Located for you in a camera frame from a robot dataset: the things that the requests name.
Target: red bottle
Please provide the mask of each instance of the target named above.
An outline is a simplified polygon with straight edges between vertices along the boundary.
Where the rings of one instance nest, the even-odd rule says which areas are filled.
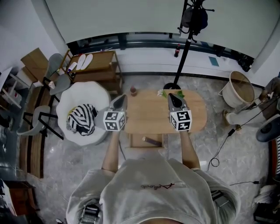
[[[132,87],[130,88],[130,94],[131,94],[132,96],[136,96],[136,95],[137,95],[137,90],[136,90],[136,88],[135,88],[134,86],[132,86]]]
[[[175,49],[175,54],[174,54],[174,57],[178,57],[178,55],[179,55],[179,52],[180,52],[180,44],[178,44],[178,46],[176,47],[176,49]]]

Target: white shoe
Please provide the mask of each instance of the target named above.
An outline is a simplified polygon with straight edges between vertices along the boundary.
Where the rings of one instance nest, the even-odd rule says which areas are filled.
[[[77,64],[77,67],[76,67],[76,71],[81,69],[81,67],[83,66],[85,60],[86,60],[86,55],[82,54],[79,57],[78,64]]]
[[[88,67],[88,65],[91,63],[92,59],[93,59],[93,55],[92,54],[87,55],[87,58],[84,61],[84,64],[81,67],[81,70],[85,70]]]

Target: cable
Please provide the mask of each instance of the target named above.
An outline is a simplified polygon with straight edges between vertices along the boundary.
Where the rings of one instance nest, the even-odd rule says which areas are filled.
[[[264,110],[266,110],[270,105],[272,105],[276,100],[278,100],[279,99],[279,96],[278,97],[276,97],[276,99],[274,100],[274,101],[272,101],[271,102],[271,104],[269,104],[267,107],[265,107],[263,110],[261,110],[257,115],[259,115],[261,112],[263,112]],[[242,127],[243,125],[245,125],[245,124],[247,124],[248,122],[250,122],[251,120],[253,120],[256,116],[254,116],[253,118],[251,118],[249,121],[247,121],[246,123],[244,123],[244,124],[242,124],[242,125],[240,125],[240,127]]]
[[[240,182],[240,183],[236,183],[236,184],[244,184],[244,183],[261,184],[259,181],[246,181],[246,182]]]
[[[222,149],[224,143],[223,143],[222,146],[220,147],[219,151],[215,154],[215,156],[209,161],[208,167],[207,167],[207,171],[209,171],[210,164],[211,164],[212,166],[214,166],[214,167],[218,167],[218,166],[220,165],[220,161],[219,161],[219,159],[216,158],[216,156],[220,153],[220,150]],[[218,165],[217,165],[217,166],[215,166],[215,165],[212,163],[214,159],[218,161]]]
[[[264,110],[266,110],[268,107],[270,107],[270,105],[272,105],[276,100],[278,100],[279,97],[276,97],[276,99],[274,101],[272,101],[267,107],[265,107],[263,110],[261,110],[257,115],[259,115],[261,112],[263,112]],[[251,118],[249,121],[247,121],[246,123],[240,125],[240,127],[242,127],[243,125],[247,124],[248,122],[250,122],[251,120],[253,120],[257,115],[255,115],[253,118]],[[232,134],[236,131],[236,129],[231,129],[230,132],[227,134],[226,139],[224,140],[224,143],[222,144],[222,146],[220,147],[219,151],[214,155],[214,157],[212,159],[210,159],[209,163],[208,163],[208,167],[207,167],[207,171],[209,171],[210,165],[212,165],[213,167],[218,167],[220,165],[220,161],[219,159],[216,158],[216,156],[220,153],[222,147],[224,146],[226,140],[228,139],[229,136],[232,136]],[[213,165],[213,160],[217,160],[218,161],[218,165]]]
[[[120,140],[119,140],[119,148],[120,148],[120,150],[121,150],[121,152],[122,152],[122,155],[123,155],[123,157],[124,157],[124,160],[126,160],[126,156],[125,156],[124,153],[123,153],[123,149],[122,149]]]
[[[250,108],[250,110],[252,110],[252,109],[254,109],[254,108],[256,108],[256,107],[258,107],[260,104],[262,104],[263,102],[264,102],[264,100],[265,99],[263,99],[258,105],[256,105],[256,106],[253,106],[252,108]]]

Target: person's arm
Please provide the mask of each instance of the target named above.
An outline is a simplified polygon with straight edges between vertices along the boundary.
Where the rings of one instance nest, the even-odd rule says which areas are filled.
[[[119,135],[119,131],[112,132],[110,144],[103,160],[102,170],[116,173],[119,169]]]
[[[263,100],[266,98],[267,94],[271,94],[272,92],[275,92],[275,94],[280,94],[280,78],[275,77],[266,85],[266,87],[263,89],[261,95],[259,96],[260,100]]]
[[[180,137],[182,146],[182,163],[190,169],[200,169],[200,161],[189,138],[189,133],[187,131],[180,131]]]

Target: white cushion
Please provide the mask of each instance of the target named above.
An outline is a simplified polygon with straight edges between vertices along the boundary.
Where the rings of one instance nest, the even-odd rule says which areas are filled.
[[[78,145],[98,144],[104,139],[107,132],[104,129],[95,127],[94,132],[89,136],[81,136],[78,132],[74,134],[66,129],[68,113],[81,104],[91,104],[99,111],[109,107],[110,101],[109,93],[97,82],[76,82],[62,93],[60,102],[56,107],[58,126],[68,140]]]

